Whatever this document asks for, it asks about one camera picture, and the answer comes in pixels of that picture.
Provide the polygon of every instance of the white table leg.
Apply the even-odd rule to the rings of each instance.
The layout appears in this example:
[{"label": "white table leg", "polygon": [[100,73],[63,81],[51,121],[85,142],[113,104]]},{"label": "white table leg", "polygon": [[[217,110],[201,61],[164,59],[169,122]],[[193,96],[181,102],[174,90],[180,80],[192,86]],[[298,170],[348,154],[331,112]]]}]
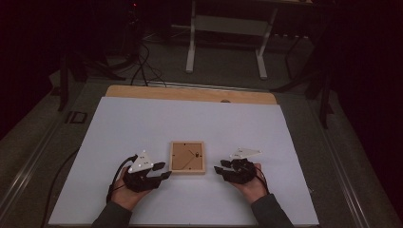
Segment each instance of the white table leg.
[{"label": "white table leg", "polygon": [[263,60],[263,53],[264,53],[264,50],[266,49],[266,44],[267,44],[267,41],[269,40],[270,32],[272,30],[273,23],[275,22],[277,12],[278,12],[278,9],[274,8],[272,11],[272,15],[270,16],[269,24],[267,25],[266,31],[264,32],[263,41],[261,42],[261,46],[259,49],[256,50],[256,59],[258,61],[259,76],[262,80],[267,79],[266,66],[265,66],[264,60]]},{"label": "white table leg", "polygon": [[192,1],[192,18],[190,19],[190,45],[187,52],[186,73],[193,72],[195,62],[195,20],[196,20],[196,1]]}]

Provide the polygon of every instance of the desk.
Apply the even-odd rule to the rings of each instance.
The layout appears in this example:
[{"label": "desk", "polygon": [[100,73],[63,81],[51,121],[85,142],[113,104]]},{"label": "desk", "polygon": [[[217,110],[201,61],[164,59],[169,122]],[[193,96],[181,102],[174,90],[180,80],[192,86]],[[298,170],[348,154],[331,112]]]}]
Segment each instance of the desk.
[{"label": "desk", "polygon": [[[232,104],[217,103],[222,100]],[[163,181],[135,208],[131,224],[256,224],[244,198],[213,168],[237,146],[262,150],[250,161],[262,163],[271,192],[295,225],[317,224],[297,154],[275,103],[269,93],[112,86],[97,108],[49,223],[89,225],[105,206],[110,179],[125,158],[146,149],[153,161],[167,162],[171,141],[198,140],[205,143],[205,175],[176,175]]]},{"label": "desk", "polygon": [[262,80],[267,79],[266,67],[263,61],[263,53],[266,49],[267,41],[270,37],[273,24],[278,13],[279,5],[302,5],[312,6],[312,1],[308,0],[300,2],[298,0],[260,0],[260,1],[244,1],[245,7],[248,4],[262,3],[266,6],[272,6],[268,12],[270,17],[267,21],[260,20],[245,20],[237,18],[217,17],[209,15],[199,15],[196,13],[196,0],[192,1],[192,14],[190,20],[190,45],[187,54],[186,72],[193,72],[195,59],[195,33],[196,30],[217,31],[226,33],[236,33],[245,35],[261,36],[260,47],[256,49],[256,58],[259,69],[259,76]]}]

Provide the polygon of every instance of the gray sleeve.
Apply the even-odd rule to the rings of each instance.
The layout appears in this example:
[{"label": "gray sleeve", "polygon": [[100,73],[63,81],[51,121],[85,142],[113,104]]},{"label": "gray sleeve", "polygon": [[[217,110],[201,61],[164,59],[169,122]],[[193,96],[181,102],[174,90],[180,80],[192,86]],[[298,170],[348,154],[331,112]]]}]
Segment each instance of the gray sleeve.
[{"label": "gray sleeve", "polygon": [[119,204],[110,201],[101,212],[100,216],[92,223],[92,228],[125,228],[131,218],[131,211]]},{"label": "gray sleeve", "polygon": [[278,204],[275,195],[264,196],[251,205],[253,214],[260,227],[264,228],[294,228],[293,223]]}]

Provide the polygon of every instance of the white paper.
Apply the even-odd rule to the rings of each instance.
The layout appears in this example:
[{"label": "white paper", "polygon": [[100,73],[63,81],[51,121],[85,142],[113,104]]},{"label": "white paper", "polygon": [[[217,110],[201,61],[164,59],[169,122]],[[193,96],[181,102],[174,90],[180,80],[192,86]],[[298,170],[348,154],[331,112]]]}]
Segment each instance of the white paper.
[{"label": "white paper", "polygon": [[171,175],[136,206],[131,224],[256,224],[243,196],[214,170],[240,147],[262,152],[249,161],[262,164],[270,192],[295,225],[318,224],[278,105],[109,97],[98,106],[49,223],[91,224],[119,165],[144,150],[168,165],[172,141],[203,141],[206,173]]}]

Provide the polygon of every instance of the wooden table edge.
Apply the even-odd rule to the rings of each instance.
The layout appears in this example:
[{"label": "wooden table edge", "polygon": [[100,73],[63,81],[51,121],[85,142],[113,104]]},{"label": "wooden table edge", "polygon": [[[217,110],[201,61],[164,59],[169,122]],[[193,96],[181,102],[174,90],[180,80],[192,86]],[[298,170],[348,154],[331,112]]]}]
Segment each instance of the wooden table edge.
[{"label": "wooden table edge", "polygon": [[229,102],[238,104],[277,105],[276,97],[269,92],[217,90],[206,88],[152,87],[111,85],[106,97],[181,100],[199,102]]}]

